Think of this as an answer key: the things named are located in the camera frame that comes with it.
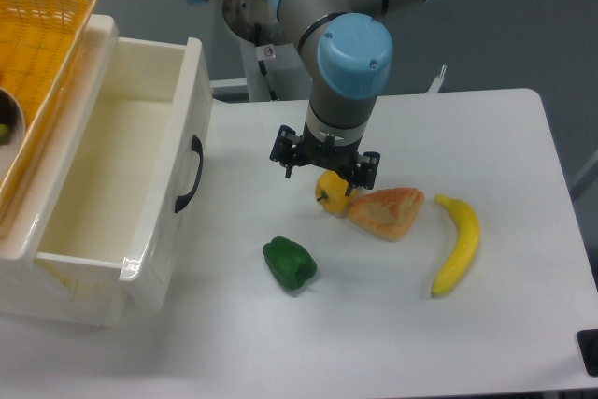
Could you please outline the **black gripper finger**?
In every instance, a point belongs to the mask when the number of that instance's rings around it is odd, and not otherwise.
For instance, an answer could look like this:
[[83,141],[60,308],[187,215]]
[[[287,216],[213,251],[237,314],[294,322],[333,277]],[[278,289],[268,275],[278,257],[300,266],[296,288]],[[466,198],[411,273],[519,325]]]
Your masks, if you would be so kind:
[[278,129],[269,159],[283,167],[285,178],[289,179],[296,166],[305,165],[303,137],[297,135],[288,125],[281,125]]
[[374,188],[380,154],[368,151],[363,154],[356,152],[349,158],[349,162],[339,167],[339,176],[347,182],[345,195],[351,195],[354,188]]

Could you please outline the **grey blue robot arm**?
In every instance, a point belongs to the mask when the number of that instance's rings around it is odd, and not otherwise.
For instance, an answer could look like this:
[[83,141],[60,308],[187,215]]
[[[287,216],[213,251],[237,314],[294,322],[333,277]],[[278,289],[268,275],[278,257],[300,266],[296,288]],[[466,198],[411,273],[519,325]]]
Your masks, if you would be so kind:
[[304,130],[280,127],[274,162],[287,171],[312,164],[350,188],[374,187],[380,156],[360,153],[359,145],[391,74],[392,36],[380,18],[429,1],[267,0],[312,80]]

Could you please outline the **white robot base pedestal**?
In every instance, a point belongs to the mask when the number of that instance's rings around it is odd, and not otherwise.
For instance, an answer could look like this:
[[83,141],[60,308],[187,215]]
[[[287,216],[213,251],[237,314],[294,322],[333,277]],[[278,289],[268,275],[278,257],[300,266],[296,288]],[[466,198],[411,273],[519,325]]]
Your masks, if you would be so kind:
[[311,77],[268,0],[223,0],[222,16],[240,45],[251,102],[308,98]]

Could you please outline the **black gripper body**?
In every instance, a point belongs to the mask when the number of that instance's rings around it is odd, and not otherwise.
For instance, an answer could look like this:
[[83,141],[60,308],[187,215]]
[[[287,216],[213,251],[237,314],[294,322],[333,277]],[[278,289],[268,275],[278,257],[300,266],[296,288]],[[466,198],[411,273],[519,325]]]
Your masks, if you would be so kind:
[[312,132],[305,124],[299,144],[299,165],[314,165],[338,174],[352,174],[358,170],[357,154],[361,138],[344,144],[335,135]]

